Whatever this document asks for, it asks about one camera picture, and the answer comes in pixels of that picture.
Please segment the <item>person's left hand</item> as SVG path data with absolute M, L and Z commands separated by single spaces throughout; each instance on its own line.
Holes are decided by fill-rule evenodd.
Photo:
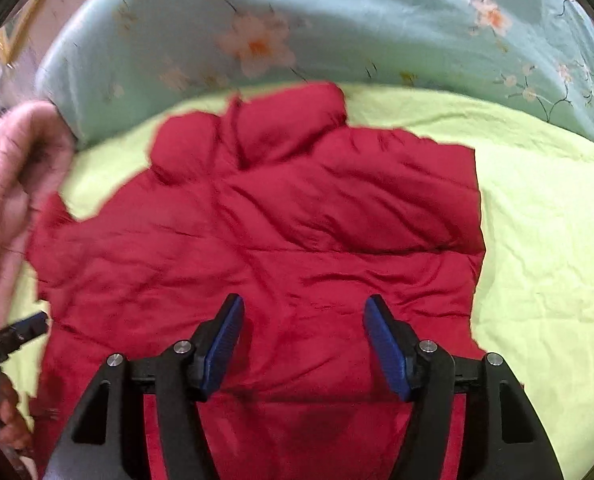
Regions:
M 10 378 L 0 370 L 0 444 L 23 456 L 32 455 L 32 432 L 18 409 L 20 396 Z

